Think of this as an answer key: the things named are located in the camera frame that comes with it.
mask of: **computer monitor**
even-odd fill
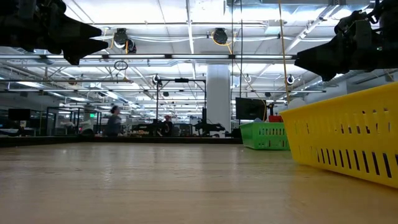
[[[30,109],[8,109],[8,119],[11,121],[30,120]]]
[[[250,98],[235,98],[236,119],[254,120],[256,118],[267,118],[266,105],[262,100]]]

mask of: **cable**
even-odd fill
[[[285,55],[285,40],[284,40],[284,30],[283,30],[283,21],[282,21],[282,6],[281,6],[281,1],[278,0],[278,5],[279,5],[279,21],[280,21],[280,36],[282,37],[282,55],[284,59],[284,71],[285,71],[285,90],[286,90],[286,99],[287,103],[290,103],[290,96],[289,96],[289,91],[287,89],[287,72],[286,72],[286,55]]]
[[[109,48],[109,49],[112,49],[112,48],[113,48],[114,34],[115,34],[115,33],[113,33],[111,48]]]

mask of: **basket slot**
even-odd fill
[[[365,151],[362,151],[362,155],[363,155],[363,161],[364,161],[364,163],[365,163],[366,172],[369,173],[368,160],[366,159],[366,153],[365,153]]]
[[[346,153],[347,153],[347,160],[348,160],[348,168],[351,169],[351,160],[349,159],[349,153],[348,153],[347,149],[346,149]]]
[[[329,150],[328,149],[326,149],[326,154],[328,154],[328,162],[329,162],[329,165],[330,165],[330,156],[329,156]]]
[[[388,158],[387,158],[387,154],[383,153],[383,158],[384,158],[384,164],[386,165],[386,172],[387,172],[387,176],[389,178],[392,178],[391,176],[391,170],[390,170],[390,165],[388,163]]]
[[[376,174],[380,175],[379,165],[377,164],[377,159],[376,159],[376,153],[372,152],[372,156],[373,156],[374,168],[376,169]]]
[[[323,163],[325,163],[325,156],[323,156],[323,149],[321,149],[321,153],[322,153],[322,161]]]
[[[332,149],[331,151],[333,152],[333,160],[335,161],[335,166],[337,166],[337,160],[336,160],[335,150]]]
[[[344,161],[343,161],[343,155],[341,154],[341,150],[338,151],[340,154],[340,162],[341,162],[341,167],[344,168]]]
[[[356,155],[355,150],[354,150],[354,158],[355,158],[355,163],[356,163],[356,169],[361,171],[361,169],[359,168],[358,156]]]

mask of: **metal frame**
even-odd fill
[[[169,82],[177,82],[177,81],[179,81],[179,80],[180,80],[179,78],[176,78],[176,79],[158,79],[158,81],[156,82],[156,121],[157,121],[158,118],[159,118],[159,92],[160,92],[164,87],[166,87],[166,85],[169,84]],[[162,86],[161,89],[159,89],[159,83],[160,83],[160,82],[166,82],[166,83]],[[198,84],[198,82],[203,82],[203,83],[205,84],[205,89],[200,88],[199,91],[202,91],[202,92],[205,93],[205,104],[204,104],[204,108],[206,108],[206,100],[207,100],[207,86],[206,86],[206,80],[190,80],[190,79],[188,79],[188,82],[194,82],[195,84]]]
[[[48,132],[47,131],[48,131],[48,125],[49,125],[49,113],[50,113],[50,110],[58,110],[58,111],[70,112],[69,120],[72,121],[72,117],[73,117],[73,124],[76,123],[76,115],[77,115],[77,124],[76,124],[77,131],[78,131],[78,128],[79,128],[79,123],[80,123],[79,117],[80,117],[80,111],[81,110],[83,110],[83,112],[96,113],[97,114],[97,123],[96,123],[97,128],[96,128],[95,131],[94,130],[93,131],[94,131],[94,133],[98,133],[98,126],[101,126],[102,112],[96,111],[96,110],[86,110],[86,109],[82,109],[82,108],[78,108],[77,112],[76,111],[70,111],[70,110],[67,110],[67,109],[76,109],[76,108],[74,108],[74,107],[59,107],[59,106],[49,106],[49,107],[47,107],[46,115],[45,115],[45,135],[46,136],[48,136]],[[55,125],[57,123],[56,120],[57,120],[57,117],[55,116],[54,117],[53,128],[52,128],[53,130],[55,129]]]

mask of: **metal pole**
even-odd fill
[[[57,133],[55,131],[56,126],[57,126],[57,113],[54,113],[54,122],[52,124],[52,130],[53,130],[52,132],[54,133],[54,135]]]
[[[156,83],[156,123],[157,123],[157,116],[159,114],[159,80]]]
[[[102,112],[99,112],[99,131],[100,131],[100,132],[102,131],[102,124],[101,124],[101,122],[102,122]]]
[[[205,108],[206,108],[206,102],[207,102],[207,83],[206,81],[203,81],[205,83]]]
[[[77,109],[77,125],[76,125],[77,133],[79,133],[79,122],[80,122],[80,108]]]
[[[47,130],[49,128],[49,108],[47,108],[47,112],[45,114],[45,135],[47,136]]]
[[[98,120],[99,120],[99,118],[100,118],[100,112],[97,112],[97,128],[95,129],[95,133],[96,133],[96,134],[98,134],[98,129],[100,128],[100,127],[98,127]]]

